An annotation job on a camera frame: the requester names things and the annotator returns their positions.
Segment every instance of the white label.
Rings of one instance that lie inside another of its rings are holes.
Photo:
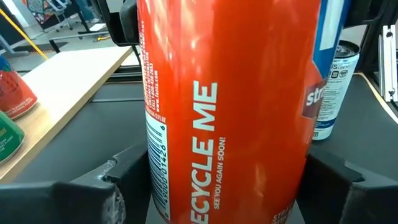
[[[286,222],[287,218],[292,211],[293,204],[289,205],[286,209],[274,215],[272,218],[272,224],[283,224]]]
[[[200,131],[201,137],[208,136],[215,130],[215,116],[217,103],[217,83],[212,83],[210,87],[202,85],[199,81],[193,81],[193,110],[200,114],[194,119],[192,126]],[[191,194],[191,222],[207,224],[209,222],[209,210],[211,195],[208,186],[212,182],[211,168],[213,166],[213,139],[199,140],[192,136],[192,152],[200,156],[200,161],[192,162],[192,188]],[[202,203],[197,203],[198,197],[205,199]]]
[[[344,1],[345,0],[328,1],[319,50],[326,50],[335,46]]]
[[[150,177],[154,202],[160,213],[170,221],[169,160],[167,126],[145,112],[149,153]]]
[[[334,59],[312,139],[322,140],[331,134],[358,59],[359,54],[351,58]]]

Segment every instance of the office chair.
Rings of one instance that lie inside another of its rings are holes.
[[[65,10],[68,5],[71,3],[69,0],[44,0],[47,1],[49,6],[54,10],[54,15],[57,17],[59,24],[55,27],[55,31],[60,32],[61,29],[65,24],[69,27],[70,30],[73,30],[72,25],[69,22],[69,18],[65,16]],[[59,16],[63,16],[64,20],[61,22]]]

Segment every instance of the barcode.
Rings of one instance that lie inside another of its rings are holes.
[[[170,221],[167,126],[147,112],[146,123],[152,195],[158,210]]]

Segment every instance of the desk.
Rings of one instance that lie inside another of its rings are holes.
[[[130,47],[62,52],[23,79],[38,97],[33,110],[16,123],[24,144],[0,167],[0,182],[12,181],[54,138],[131,54]]]

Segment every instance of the red can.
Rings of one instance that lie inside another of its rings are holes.
[[[285,223],[345,0],[138,0],[153,198],[169,223]]]
[[[0,110],[11,119],[16,119],[28,112],[36,101],[37,97],[29,86],[0,56]]]

